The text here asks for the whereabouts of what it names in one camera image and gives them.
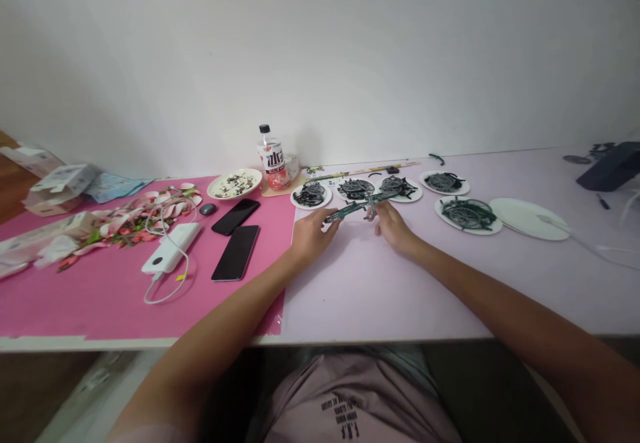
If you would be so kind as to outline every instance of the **white cable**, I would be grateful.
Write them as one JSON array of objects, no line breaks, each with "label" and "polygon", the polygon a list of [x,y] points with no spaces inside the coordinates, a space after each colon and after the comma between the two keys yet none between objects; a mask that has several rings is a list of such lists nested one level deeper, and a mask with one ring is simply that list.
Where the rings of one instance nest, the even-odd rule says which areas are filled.
[{"label": "white cable", "polygon": [[635,192],[635,194],[627,201],[627,204],[625,205],[625,208],[622,210],[622,215],[620,215],[620,222],[619,225],[622,226],[622,224],[625,222],[625,219],[627,218],[627,213],[629,212],[629,209],[631,208],[631,205],[633,204],[633,202],[640,197],[640,190],[632,190]]},{"label": "white cable", "polygon": [[[193,218],[191,219],[191,223],[193,223],[195,221],[195,219],[197,218],[198,214],[197,214],[197,205],[195,204],[195,202],[187,197],[181,197],[178,198],[176,201],[173,201],[173,198],[175,197],[171,197],[169,200],[164,201],[162,203],[158,203],[157,205],[155,205],[150,211],[149,214],[147,215],[147,220],[145,221],[145,230],[148,233],[151,234],[156,234],[156,235],[162,235],[164,236],[167,240],[169,240],[171,243],[173,243],[173,246],[175,246],[175,248],[184,255],[184,257],[187,259],[187,266],[185,267],[185,272],[182,275],[182,280],[180,281],[180,284],[178,285],[178,287],[172,291],[171,293],[169,293],[167,296],[165,296],[164,298],[161,298],[160,300],[149,300],[149,293],[151,293],[151,290],[153,289],[153,287],[155,286],[155,283],[162,277],[163,273],[162,272],[158,272],[155,275],[153,275],[153,278],[151,279],[151,285],[149,286],[149,288],[147,289],[147,292],[145,293],[145,303],[146,304],[158,304],[158,303],[163,303],[167,300],[169,300],[173,295],[175,295],[176,293],[178,293],[180,291],[180,288],[182,288],[182,286],[185,284],[185,280],[187,280],[187,275],[189,274],[189,255],[182,249],[180,248],[180,246],[173,241],[173,239],[171,239],[171,237],[169,236],[169,234],[167,233],[167,229],[165,228],[165,215],[164,215],[164,209],[167,205],[176,205],[177,203],[180,203],[182,201],[190,201],[191,203],[193,203]],[[149,220],[151,219],[151,215],[153,215],[153,212],[155,211],[156,208],[160,207],[160,221],[162,224],[162,231],[161,232],[155,232],[153,230],[151,230],[149,228]]]},{"label": "white cable", "polygon": [[600,244],[594,244],[594,243],[589,242],[587,239],[583,238],[580,234],[576,233],[573,229],[569,228],[568,226],[565,226],[564,224],[561,224],[560,222],[558,222],[556,220],[553,220],[552,218],[549,218],[546,215],[538,215],[538,218],[540,220],[542,220],[543,222],[548,223],[550,225],[553,225],[556,228],[560,228],[562,231],[568,233],[571,238],[576,240],[579,244],[584,246],[587,250],[595,253],[597,256],[599,256],[603,260],[606,260],[606,261],[608,261],[610,263],[617,264],[617,265],[620,265],[620,266],[626,266],[627,268],[632,268],[633,270],[640,270],[640,266],[635,266],[635,265],[632,265],[632,264],[629,264],[629,263],[622,263],[622,262],[616,261],[616,260],[614,260],[613,258],[611,258],[610,256],[608,256],[608,255],[606,255],[604,253],[605,250],[637,253],[636,250],[626,250],[624,248],[609,248],[608,246],[604,246],[604,245],[600,245]]}]

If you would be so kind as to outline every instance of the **person's left hand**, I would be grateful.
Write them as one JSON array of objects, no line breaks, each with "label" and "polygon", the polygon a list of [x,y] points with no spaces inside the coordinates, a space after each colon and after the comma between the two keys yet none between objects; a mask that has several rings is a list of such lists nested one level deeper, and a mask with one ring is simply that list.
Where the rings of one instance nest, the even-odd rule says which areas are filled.
[{"label": "person's left hand", "polygon": [[293,239],[289,251],[295,258],[303,264],[311,264],[322,255],[342,222],[338,220],[331,223],[327,231],[323,232],[325,218],[337,211],[338,209],[317,209],[293,225]]}]

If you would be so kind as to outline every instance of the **black smartphone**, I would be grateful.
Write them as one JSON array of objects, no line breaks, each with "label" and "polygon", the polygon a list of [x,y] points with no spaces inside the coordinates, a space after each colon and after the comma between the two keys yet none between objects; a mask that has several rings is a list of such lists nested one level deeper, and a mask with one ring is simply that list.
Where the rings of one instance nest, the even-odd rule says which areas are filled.
[{"label": "black smartphone", "polygon": [[251,213],[255,212],[255,209],[260,206],[260,202],[255,200],[243,199],[240,200],[235,207],[229,210],[224,217],[219,219],[213,224],[211,230],[216,233],[229,236],[236,229],[249,218]]},{"label": "black smartphone", "polygon": [[235,229],[229,243],[227,243],[227,248],[225,248],[218,265],[211,275],[211,280],[235,281],[242,279],[258,237],[259,229],[260,227],[257,225],[238,226]]}]

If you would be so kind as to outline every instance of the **lavender desk surface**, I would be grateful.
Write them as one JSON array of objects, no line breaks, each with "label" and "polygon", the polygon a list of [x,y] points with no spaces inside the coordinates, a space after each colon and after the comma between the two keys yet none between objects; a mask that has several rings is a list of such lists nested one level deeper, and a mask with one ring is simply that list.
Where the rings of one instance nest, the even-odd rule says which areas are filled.
[{"label": "lavender desk surface", "polygon": [[[426,170],[457,173],[471,184],[467,195],[489,202],[512,197],[537,203],[563,217],[593,242],[640,248],[640,211],[634,207],[624,230],[617,219],[630,193],[594,193],[575,179],[588,168],[562,160],[583,149],[546,149],[447,157],[402,169],[418,181]],[[327,167],[328,173],[362,168]],[[381,179],[378,175],[372,181]],[[640,182],[628,187],[640,188]],[[424,190],[415,203],[394,203],[421,238],[459,260],[511,285],[593,334],[640,333],[640,271],[610,264],[573,239],[537,240],[504,228],[493,236],[455,230],[434,211],[439,195]],[[335,195],[330,207],[343,201]],[[295,218],[307,212],[296,210]],[[314,267],[285,292],[280,342],[368,342],[480,338],[489,331],[426,272],[397,256],[363,213],[351,214]]]}]

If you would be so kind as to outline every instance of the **tissue box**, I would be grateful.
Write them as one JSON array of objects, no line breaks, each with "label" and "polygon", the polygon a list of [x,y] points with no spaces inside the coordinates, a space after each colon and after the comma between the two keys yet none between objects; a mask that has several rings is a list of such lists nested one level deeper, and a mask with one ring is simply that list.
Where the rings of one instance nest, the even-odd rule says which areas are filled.
[{"label": "tissue box", "polygon": [[0,242],[0,263],[15,265],[33,261],[37,258],[38,252],[51,243],[56,236],[82,238],[93,232],[93,225],[98,222],[100,220],[90,212],[82,212],[41,226],[37,230],[14,236]]},{"label": "tissue box", "polygon": [[2,147],[0,153],[40,178],[44,178],[56,168],[64,166],[62,160],[36,146],[22,146],[16,149]]},{"label": "tissue box", "polygon": [[40,217],[67,213],[80,205],[80,194],[94,178],[95,171],[87,164],[58,167],[31,187],[23,204]]}]

